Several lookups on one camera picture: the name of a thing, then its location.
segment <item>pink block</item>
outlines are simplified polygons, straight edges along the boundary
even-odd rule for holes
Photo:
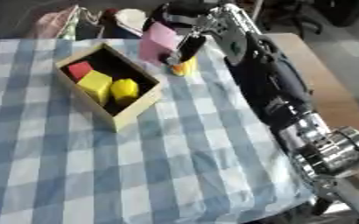
[[[87,61],[82,61],[76,64],[73,64],[68,67],[69,72],[74,77],[74,80],[77,82],[81,80],[87,73],[92,70],[92,67],[89,65]]]
[[[161,23],[154,23],[147,32],[143,33],[138,57],[159,66],[158,56],[161,53],[171,53],[175,49],[177,45],[176,36],[172,29]]]

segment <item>yellow cube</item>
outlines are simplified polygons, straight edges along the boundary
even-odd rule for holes
[[[112,78],[104,73],[91,70],[78,83],[99,105],[104,106],[109,99]]]

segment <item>red block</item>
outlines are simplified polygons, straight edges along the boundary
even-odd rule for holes
[[[87,61],[82,61],[76,64],[73,64],[68,67],[69,72],[74,77],[74,80],[77,82],[81,80],[87,73],[92,70],[92,67],[89,65]]]

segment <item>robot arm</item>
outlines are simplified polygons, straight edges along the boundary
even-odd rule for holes
[[[193,57],[205,34],[211,34],[249,105],[308,187],[322,198],[342,200],[359,213],[359,131],[329,129],[313,107],[311,91],[299,72],[242,9],[230,3],[211,9],[168,3],[152,13],[144,28],[148,30],[154,21],[191,27],[177,51],[161,56],[168,65]]]

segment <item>tablecloth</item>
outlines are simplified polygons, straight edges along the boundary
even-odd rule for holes
[[[113,133],[61,86],[53,62],[107,41],[163,83]],[[209,40],[176,77],[136,40],[0,40],[0,223],[237,223],[310,193]]]

